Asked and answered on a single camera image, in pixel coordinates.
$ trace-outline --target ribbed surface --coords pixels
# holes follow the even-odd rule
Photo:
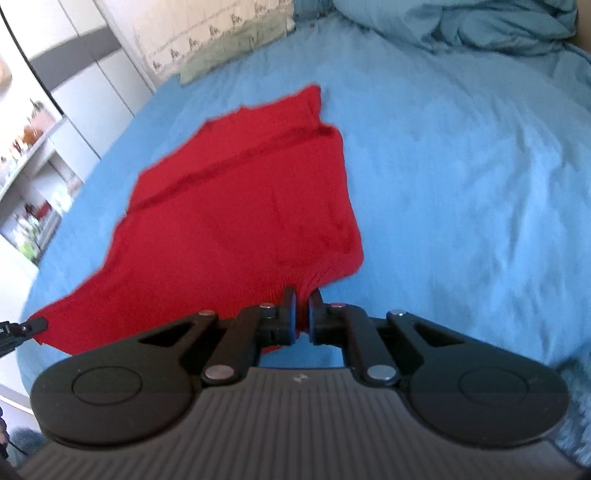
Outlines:
[[[448,442],[411,417],[393,390],[346,369],[251,368],[206,390],[173,430],[141,445],[86,452],[51,444],[27,480],[570,480],[582,471],[549,442],[485,451]]]

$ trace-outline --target wrinkled fabric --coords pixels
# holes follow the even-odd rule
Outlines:
[[[591,466],[591,345],[558,371],[569,386],[570,404],[556,445],[581,465]]]
[[[10,443],[6,447],[8,462],[19,468],[37,450],[42,448],[47,439],[41,432],[18,428],[10,432]]]
[[[35,339],[76,355],[201,310],[280,303],[287,287],[305,306],[353,274],[363,252],[343,142],[320,108],[316,85],[240,108],[144,170],[105,263],[32,315],[48,323]]]
[[[351,20],[433,51],[470,47],[519,55],[561,49],[574,0],[334,0]]]

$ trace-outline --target circular cap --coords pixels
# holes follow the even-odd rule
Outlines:
[[[502,368],[477,368],[460,379],[460,390],[470,400],[493,408],[518,404],[527,395],[527,384]]]
[[[115,405],[135,397],[142,389],[142,378],[127,368],[101,367],[76,378],[72,389],[91,405]]]
[[[410,380],[409,399],[435,430],[481,448],[543,438],[569,406],[559,374],[482,343],[430,349]]]
[[[205,376],[211,380],[227,380],[234,374],[234,369],[228,365],[212,365],[205,370]]]
[[[387,382],[396,376],[396,369],[389,365],[373,365],[368,368],[368,376],[374,380]]]

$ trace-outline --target red cloth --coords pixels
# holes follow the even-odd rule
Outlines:
[[[317,86],[240,108],[145,170],[103,267],[32,316],[48,320],[36,340],[82,353],[202,309],[232,317],[286,286],[305,301],[353,274],[342,139],[319,114]]]
[[[43,205],[39,207],[39,210],[36,211],[35,218],[37,220],[42,220],[43,217],[45,217],[45,215],[51,212],[51,210],[52,208],[51,205],[49,205],[49,202],[45,202]]]

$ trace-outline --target logo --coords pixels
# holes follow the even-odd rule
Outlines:
[[[308,375],[306,374],[297,374],[294,375],[294,382],[298,382],[299,384],[305,383],[308,381]]]

